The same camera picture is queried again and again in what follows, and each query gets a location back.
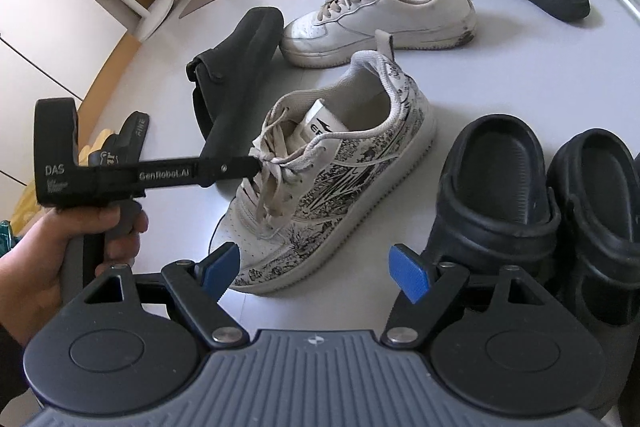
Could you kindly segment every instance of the white floor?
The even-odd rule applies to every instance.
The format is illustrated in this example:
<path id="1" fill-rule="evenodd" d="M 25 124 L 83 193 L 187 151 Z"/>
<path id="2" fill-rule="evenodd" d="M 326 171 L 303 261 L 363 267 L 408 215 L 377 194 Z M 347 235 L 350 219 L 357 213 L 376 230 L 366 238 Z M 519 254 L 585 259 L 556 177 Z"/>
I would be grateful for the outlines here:
<path id="1" fill-rule="evenodd" d="M 117 129 L 134 110 L 151 124 L 144 159 L 198 155 L 204 140 L 191 105 L 184 67 L 214 47 L 253 6 L 276 6 L 286 22 L 323 0 L 217 0 L 178 20 L 178 10 L 147 41 L 130 65 L 98 130 Z M 473 0 L 478 35 L 464 48 L 398 52 L 404 71 L 433 103 L 439 132 L 430 155 L 318 273 L 268 297 L 228 291 L 221 304 L 245 328 L 309 330 L 367 328 L 380 333 L 398 293 L 386 269 L 398 242 L 420 251 L 434 218 L 440 169 L 449 147 L 473 119 L 514 114 L 537 133 L 549 162 L 575 134 L 604 127 L 640 150 L 640 26 L 617 0 L 591 0 L 591 15 L 569 25 L 526 0 Z M 257 124 L 281 94 L 334 81 L 344 68 L 314 71 L 287 66 L 276 54 L 264 80 Z M 150 228 L 135 270 L 158 271 L 181 258 L 200 260 L 230 199 L 228 189 L 150 190 L 142 201 Z"/>

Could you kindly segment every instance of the hand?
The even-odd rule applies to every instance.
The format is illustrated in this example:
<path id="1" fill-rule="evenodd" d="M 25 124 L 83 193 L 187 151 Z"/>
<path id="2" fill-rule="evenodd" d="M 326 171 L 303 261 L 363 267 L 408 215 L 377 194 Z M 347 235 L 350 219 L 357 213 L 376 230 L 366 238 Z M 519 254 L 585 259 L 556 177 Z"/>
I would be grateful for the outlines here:
<path id="1" fill-rule="evenodd" d="M 25 346 L 60 309 L 59 272 L 69 240 L 105 232 L 119 220 L 119 206 L 50 210 L 0 258 L 0 323 L 15 340 Z M 147 228 L 146 214 L 140 212 L 129 235 L 105 246 L 105 262 L 96 275 L 115 263 L 132 264 L 140 249 L 139 234 Z"/>

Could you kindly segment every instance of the metal screw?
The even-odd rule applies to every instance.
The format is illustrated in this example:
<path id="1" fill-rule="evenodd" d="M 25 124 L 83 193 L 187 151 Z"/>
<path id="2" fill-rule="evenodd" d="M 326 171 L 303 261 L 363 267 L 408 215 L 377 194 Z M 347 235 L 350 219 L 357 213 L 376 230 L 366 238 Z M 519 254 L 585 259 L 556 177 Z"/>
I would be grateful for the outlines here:
<path id="1" fill-rule="evenodd" d="M 388 330 L 386 337 L 394 344 L 410 344 L 418 339 L 418 332 L 412 328 L 397 327 Z"/>
<path id="2" fill-rule="evenodd" d="M 225 326 L 211 333 L 211 337 L 220 344 L 235 344 L 242 340 L 242 330 L 235 326 Z"/>

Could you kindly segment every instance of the green plastic bag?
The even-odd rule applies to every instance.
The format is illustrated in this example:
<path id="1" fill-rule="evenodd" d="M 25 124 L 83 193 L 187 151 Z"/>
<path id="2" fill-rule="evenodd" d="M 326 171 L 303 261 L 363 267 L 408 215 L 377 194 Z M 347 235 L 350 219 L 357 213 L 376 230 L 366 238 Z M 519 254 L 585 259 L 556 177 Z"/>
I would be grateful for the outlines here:
<path id="1" fill-rule="evenodd" d="M 9 221 L 0 221 L 0 257 L 18 244 Z"/>

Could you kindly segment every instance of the gray ribbed plate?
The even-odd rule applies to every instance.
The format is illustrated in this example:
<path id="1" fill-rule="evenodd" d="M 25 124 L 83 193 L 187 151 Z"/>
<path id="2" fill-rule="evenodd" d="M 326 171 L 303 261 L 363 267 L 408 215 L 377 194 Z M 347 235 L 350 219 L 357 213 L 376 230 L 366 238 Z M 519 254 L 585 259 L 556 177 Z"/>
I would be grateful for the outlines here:
<path id="1" fill-rule="evenodd" d="M 147 412 L 91 419 L 44 410 L 30 427 L 602 427 L 584 411 L 511 420 L 452 397 L 416 353 L 370 331 L 262 331 L 219 351 L 180 395 Z"/>

